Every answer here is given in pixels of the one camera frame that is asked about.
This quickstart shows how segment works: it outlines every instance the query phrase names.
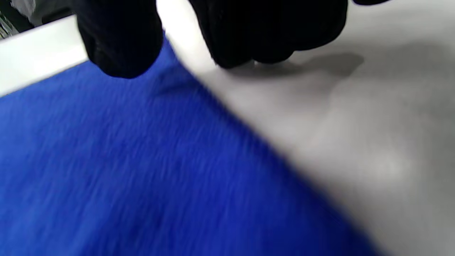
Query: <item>black glove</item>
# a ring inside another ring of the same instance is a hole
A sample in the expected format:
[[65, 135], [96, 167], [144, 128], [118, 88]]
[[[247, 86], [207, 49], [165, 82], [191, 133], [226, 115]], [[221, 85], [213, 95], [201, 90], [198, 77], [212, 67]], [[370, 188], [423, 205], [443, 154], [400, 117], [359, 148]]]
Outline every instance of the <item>black glove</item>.
[[[387, 0], [354, 0], [374, 5]], [[190, 0], [214, 61], [232, 68], [276, 63], [336, 39], [347, 0]], [[155, 0], [73, 0], [89, 59], [113, 77], [144, 73], [161, 50]]]

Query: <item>white table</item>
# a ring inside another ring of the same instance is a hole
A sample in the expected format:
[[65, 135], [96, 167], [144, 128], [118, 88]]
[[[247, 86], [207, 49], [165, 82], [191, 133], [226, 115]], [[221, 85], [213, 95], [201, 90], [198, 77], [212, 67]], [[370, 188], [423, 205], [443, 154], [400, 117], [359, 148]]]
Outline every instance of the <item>white table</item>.
[[[351, 6], [335, 42], [216, 67], [190, 5], [159, 0], [182, 63], [384, 250], [455, 255], [455, 2]], [[0, 42], [0, 93], [86, 60], [74, 18]]]

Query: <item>blue fabric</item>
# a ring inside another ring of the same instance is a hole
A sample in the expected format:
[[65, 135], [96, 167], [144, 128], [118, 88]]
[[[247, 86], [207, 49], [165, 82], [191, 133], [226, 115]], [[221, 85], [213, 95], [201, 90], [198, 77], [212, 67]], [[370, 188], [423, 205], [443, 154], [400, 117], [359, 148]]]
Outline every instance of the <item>blue fabric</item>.
[[1, 256], [370, 256], [178, 62], [0, 98]]

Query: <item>gloved hand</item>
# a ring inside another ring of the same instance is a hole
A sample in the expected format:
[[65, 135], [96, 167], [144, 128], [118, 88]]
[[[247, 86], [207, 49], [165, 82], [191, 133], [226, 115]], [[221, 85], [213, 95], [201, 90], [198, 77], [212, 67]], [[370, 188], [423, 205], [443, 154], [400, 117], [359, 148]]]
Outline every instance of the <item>gloved hand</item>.
[[[375, 5], [388, 0], [354, 0]], [[276, 63], [323, 46], [344, 28], [348, 0], [190, 0], [214, 61]], [[160, 52], [155, 0], [73, 0], [89, 59], [113, 77], [144, 73]]]

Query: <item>blue cloth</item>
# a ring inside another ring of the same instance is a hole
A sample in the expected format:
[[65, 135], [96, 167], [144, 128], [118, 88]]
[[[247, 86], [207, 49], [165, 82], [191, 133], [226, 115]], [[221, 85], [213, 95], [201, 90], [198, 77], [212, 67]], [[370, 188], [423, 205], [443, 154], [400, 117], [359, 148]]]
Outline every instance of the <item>blue cloth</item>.
[[84, 63], [0, 98], [1, 256], [370, 256], [166, 42], [143, 76]]

